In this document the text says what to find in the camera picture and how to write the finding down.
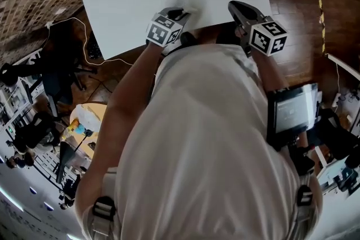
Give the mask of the blue cloth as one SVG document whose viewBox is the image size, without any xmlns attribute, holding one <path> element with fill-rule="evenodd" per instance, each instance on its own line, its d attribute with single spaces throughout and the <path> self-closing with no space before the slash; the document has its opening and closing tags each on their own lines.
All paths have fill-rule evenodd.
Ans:
<svg viewBox="0 0 360 240">
<path fill-rule="evenodd" d="M 79 135 L 84 135 L 85 137 L 90 137 L 93 134 L 93 131 L 86 129 L 82 124 L 77 126 L 75 132 Z"/>
</svg>

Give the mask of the person's left shoe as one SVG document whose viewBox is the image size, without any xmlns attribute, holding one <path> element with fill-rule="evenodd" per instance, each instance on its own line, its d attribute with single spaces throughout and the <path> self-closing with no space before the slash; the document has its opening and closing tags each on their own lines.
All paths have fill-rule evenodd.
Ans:
<svg viewBox="0 0 360 240">
<path fill-rule="evenodd" d="M 180 41 L 182 47 L 190 47 L 197 45 L 197 39 L 188 31 L 181 34 Z"/>
</svg>

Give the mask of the black chest monitor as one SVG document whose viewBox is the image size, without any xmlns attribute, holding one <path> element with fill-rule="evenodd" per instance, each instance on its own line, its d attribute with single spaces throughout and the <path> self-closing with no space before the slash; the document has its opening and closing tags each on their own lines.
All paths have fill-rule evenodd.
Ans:
<svg viewBox="0 0 360 240">
<path fill-rule="evenodd" d="M 267 143 L 276 151 L 293 144 L 316 122 L 318 84 L 294 86 L 267 93 Z"/>
</svg>

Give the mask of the person's right shoe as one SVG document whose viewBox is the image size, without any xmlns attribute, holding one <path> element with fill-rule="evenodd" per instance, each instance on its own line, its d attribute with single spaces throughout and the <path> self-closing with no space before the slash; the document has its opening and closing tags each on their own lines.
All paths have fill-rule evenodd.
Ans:
<svg viewBox="0 0 360 240">
<path fill-rule="evenodd" d="M 224 23 L 216 38 L 216 44 L 241 45 L 241 38 L 237 36 L 238 25 L 235 22 Z"/>
</svg>

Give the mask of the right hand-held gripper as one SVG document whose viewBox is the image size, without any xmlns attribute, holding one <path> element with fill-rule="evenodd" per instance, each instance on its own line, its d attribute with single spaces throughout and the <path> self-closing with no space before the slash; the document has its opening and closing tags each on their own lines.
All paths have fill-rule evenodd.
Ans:
<svg viewBox="0 0 360 240">
<path fill-rule="evenodd" d="M 248 57 L 252 48 L 266 56 L 273 56 L 284 49 L 288 32 L 278 21 L 265 17 L 256 7 L 245 2 L 230 1 L 228 10 L 244 31 L 240 45 Z"/>
</svg>

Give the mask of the black garbage bag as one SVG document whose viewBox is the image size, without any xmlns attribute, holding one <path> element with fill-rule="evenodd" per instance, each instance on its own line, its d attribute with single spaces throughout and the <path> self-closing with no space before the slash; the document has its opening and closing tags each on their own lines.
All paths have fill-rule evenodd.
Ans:
<svg viewBox="0 0 360 240">
<path fill-rule="evenodd" d="M 100 51 L 100 48 L 96 41 L 96 37 L 93 32 L 91 32 L 89 35 L 86 50 L 87 50 L 87 55 L 90 59 L 97 60 L 99 58 L 102 58 L 102 53 Z"/>
</svg>

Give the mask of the white partition desk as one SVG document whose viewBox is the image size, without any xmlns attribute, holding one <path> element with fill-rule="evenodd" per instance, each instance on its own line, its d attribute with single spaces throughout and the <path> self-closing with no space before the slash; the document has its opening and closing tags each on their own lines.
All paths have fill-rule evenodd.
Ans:
<svg viewBox="0 0 360 240">
<path fill-rule="evenodd" d="M 329 60 L 331 60 L 332 62 L 334 62 L 335 64 L 337 64 L 338 66 L 340 66 L 345 71 L 347 71 L 350 75 L 355 77 L 358 81 L 360 81 L 360 72 L 358 72 L 357 70 L 355 70 L 354 68 L 352 68 L 351 66 L 346 64 L 344 61 L 340 60 L 339 58 L 333 56 L 332 54 L 328 53 L 327 58 Z"/>
</svg>

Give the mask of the black office chair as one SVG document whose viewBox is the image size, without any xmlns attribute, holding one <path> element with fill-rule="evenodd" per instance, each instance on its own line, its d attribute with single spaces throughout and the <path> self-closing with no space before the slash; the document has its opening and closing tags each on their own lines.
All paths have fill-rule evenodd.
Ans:
<svg viewBox="0 0 360 240">
<path fill-rule="evenodd" d="M 97 69 L 79 67 L 78 58 L 73 53 L 42 50 L 40 57 L 34 59 L 32 64 L 4 64 L 0 68 L 0 82 L 10 87 L 15 85 L 20 78 L 39 75 L 40 78 L 31 87 L 27 84 L 24 85 L 26 96 L 29 102 L 32 102 L 32 91 L 42 83 L 48 97 L 49 108 L 53 116 L 58 117 L 57 104 L 59 102 L 66 105 L 73 104 L 71 90 L 73 84 L 81 91 L 86 90 L 86 86 L 76 75 L 76 73 L 82 72 L 96 74 Z"/>
</svg>

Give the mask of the person's left forearm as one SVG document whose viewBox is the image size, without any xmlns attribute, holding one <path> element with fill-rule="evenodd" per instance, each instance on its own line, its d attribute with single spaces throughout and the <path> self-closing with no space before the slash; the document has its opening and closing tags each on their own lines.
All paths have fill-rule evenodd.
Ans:
<svg viewBox="0 0 360 240">
<path fill-rule="evenodd" d="M 147 106 L 148 98 L 163 47 L 149 43 L 112 93 L 105 117 L 137 117 Z"/>
</svg>

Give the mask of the yellow bottle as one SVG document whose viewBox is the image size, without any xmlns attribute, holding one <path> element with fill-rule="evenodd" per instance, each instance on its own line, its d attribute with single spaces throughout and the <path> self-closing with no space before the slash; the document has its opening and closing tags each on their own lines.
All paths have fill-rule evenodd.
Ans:
<svg viewBox="0 0 360 240">
<path fill-rule="evenodd" d="M 72 122 L 70 123 L 70 125 L 66 128 L 66 131 L 69 134 L 73 134 L 74 131 L 78 128 L 78 126 L 79 126 L 79 120 L 78 120 L 78 118 L 74 118 L 72 120 Z"/>
</svg>

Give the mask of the round wooden table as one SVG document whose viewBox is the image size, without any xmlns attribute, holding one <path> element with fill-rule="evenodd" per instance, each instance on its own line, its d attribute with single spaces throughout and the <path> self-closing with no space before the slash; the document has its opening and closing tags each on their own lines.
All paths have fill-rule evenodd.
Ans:
<svg viewBox="0 0 360 240">
<path fill-rule="evenodd" d="M 89 102 L 76 105 L 70 114 L 70 123 L 78 123 L 72 136 L 76 141 L 76 148 L 83 152 L 89 159 L 93 158 L 95 145 L 106 105 L 103 103 Z"/>
</svg>

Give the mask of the yellow black hazard tape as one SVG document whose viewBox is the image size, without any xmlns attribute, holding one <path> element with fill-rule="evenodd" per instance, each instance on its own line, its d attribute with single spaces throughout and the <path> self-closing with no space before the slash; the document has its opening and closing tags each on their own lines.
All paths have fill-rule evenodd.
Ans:
<svg viewBox="0 0 360 240">
<path fill-rule="evenodd" d="M 322 32 L 321 32 L 321 36 L 322 36 L 322 54 L 325 54 L 325 45 L 326 45 L 326 41 L 325 41 L 325 36 L 326 36 L 326 26 L 325 26 L 325 16 L 324 16 L 324 11 L 323 11 L 323 3 L 322 0 L 318 0 L 318 5 L 319 5 L 319 10 L 320 10 L 320 24 L 322 26 Z"/>
</svg>

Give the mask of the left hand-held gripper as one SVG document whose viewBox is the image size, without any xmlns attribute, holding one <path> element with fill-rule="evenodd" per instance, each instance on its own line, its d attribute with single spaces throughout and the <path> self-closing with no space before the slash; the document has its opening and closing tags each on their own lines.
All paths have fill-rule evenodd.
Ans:
<svg viewBox="0 0 360 240">
<path fill-rule="evenodd" d="M 154 14 L 146 30 L 146 41 L 166 47 L 180 36 L 185 24 L 196 16 L 181 7 L 167 7 Z"/>
</svg>

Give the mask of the person's right forearm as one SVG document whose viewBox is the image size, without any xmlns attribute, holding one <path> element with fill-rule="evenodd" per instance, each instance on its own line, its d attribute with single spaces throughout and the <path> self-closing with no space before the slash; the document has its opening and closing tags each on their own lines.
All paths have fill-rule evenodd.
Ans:
<svg viewBox="0 0 360 240">
<path fill-rule="evenodd" d="M 259 76 L 266 93 L 289 87 L 285 76 L 281 73 L 272 56 L 266 56 L 256 49 L 251 50 L 251 56 L 258 67 Z"/>
</svg>

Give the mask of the crumpled white plastic bag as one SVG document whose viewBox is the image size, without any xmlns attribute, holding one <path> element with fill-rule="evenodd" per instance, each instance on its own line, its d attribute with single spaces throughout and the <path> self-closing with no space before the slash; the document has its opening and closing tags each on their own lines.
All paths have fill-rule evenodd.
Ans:
<svg viewBox="0 0 360 240">
<path fill-rule="evenodd" d="M 77 105 L 75 116 L 86 129 L 96 133 L 100 131 L 101 118 L 96 114 L 91 103 Z"/>
</svg>

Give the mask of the person's shoe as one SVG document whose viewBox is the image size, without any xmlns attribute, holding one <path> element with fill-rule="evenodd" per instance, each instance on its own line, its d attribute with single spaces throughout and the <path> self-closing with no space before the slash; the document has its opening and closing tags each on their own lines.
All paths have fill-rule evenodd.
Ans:
<svg viewBox="0 0 360 240">
<path fill-rule="evenodd" d="M 224 23 L 216 38 L 216 44 L 241 45 L 241 38 L 237 36 L 238 25 L 235 22 Z"/>
<path fill-rule="evenodd" d="M 197 45 L 197 39 L 188 31 L 181 34 L 180 41 L 182 47 L 190 47 Z"/>
</svg>

